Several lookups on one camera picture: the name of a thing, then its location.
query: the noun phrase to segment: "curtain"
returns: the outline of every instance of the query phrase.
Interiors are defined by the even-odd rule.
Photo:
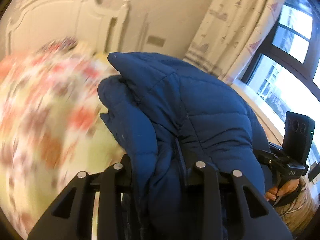
[[[285,0],[213,0],[184,61],[228,85],[246,67]]]

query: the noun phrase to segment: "bed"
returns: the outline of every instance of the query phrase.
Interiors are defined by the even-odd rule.
[[[119,49],[130,6],[124,0],[111,10],[100,1],[30,0],[6,28],[0,206],[24,239],[79,171],[101,172],[125,154],[99,118],[107,109],[96,89],[117,74],[106,58]]]

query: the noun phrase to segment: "carved headboard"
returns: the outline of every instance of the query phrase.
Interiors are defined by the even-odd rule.
[[[21,16],[6,29],[6,54],[39,49],[45,43],[66,36],[84,40],[96,52],[118,51],[129,0],[119,10],[103,8],[97,0],[30,0]]]

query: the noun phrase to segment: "floral fabric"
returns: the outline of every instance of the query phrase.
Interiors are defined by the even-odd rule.
[[[24,239],[79,171],[121,160],[97,95],[100,81],[117,73],[105,61],[60,52],[0,62],[0,206]]]

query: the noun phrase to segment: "pillow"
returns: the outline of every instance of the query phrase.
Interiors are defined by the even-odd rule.
[[[70,51],[72,55],[81,55],[91,58],[95,53],[94,48],[87,41],[78,41],[75,48]]]
[[[62,40],[52,40],[45,44],[39,49],[38,52],[47,53],[47,52],[58,52],[63,51],[67,52],[73,49],[78,44],[78,40],[75,37],[66,37]]]

